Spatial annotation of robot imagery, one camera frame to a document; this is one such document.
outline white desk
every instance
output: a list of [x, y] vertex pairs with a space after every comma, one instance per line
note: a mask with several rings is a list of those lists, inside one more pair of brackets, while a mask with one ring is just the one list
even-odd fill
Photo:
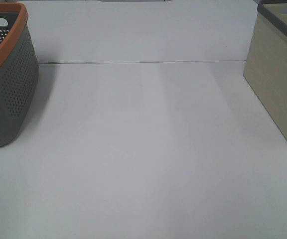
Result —
[[287, 142], [243, 67], [41, 65], [0, 239], [287, 238]]
[[[40, 62], [245, 60], [256, 16], [250, 0], [25, 4]], [[287, 239], [287, 142], [244, 64], [40, 65], [0, 148], [0, 239]]]
[[251, 0], [23, 1], [39, 62], [245, 60]]

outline perforated basket side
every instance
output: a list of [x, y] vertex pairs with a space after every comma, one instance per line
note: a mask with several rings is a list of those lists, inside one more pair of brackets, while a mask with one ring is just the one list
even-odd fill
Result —
[[0, 146], [16, 137], [35, 92], [38, 73], [35, 51], [26, 26], [0, 67]]

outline beige box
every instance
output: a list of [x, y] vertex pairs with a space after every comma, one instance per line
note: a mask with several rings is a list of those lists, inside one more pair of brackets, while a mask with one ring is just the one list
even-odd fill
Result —
[[287, 0], [259, 3], [244, 77], [287, 140]]

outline gray plastic basket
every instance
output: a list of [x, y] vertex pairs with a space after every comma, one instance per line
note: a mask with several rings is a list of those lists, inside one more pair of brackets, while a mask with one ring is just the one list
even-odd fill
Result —
[[27, 11], [20, 3], [0, 3], [0, 146], [18, 134], [31, 103], [39, 74], [27, 27]]

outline basket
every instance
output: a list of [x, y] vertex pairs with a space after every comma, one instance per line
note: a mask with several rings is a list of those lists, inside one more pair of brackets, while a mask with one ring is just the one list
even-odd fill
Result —
[[244, 76], [287, 140], [287, 0], [258, 12]]
[[28, 14], [20, 3], [0, 3], [0, 146], [18, 134], [32, 101], [39, 74], [27, 27]]

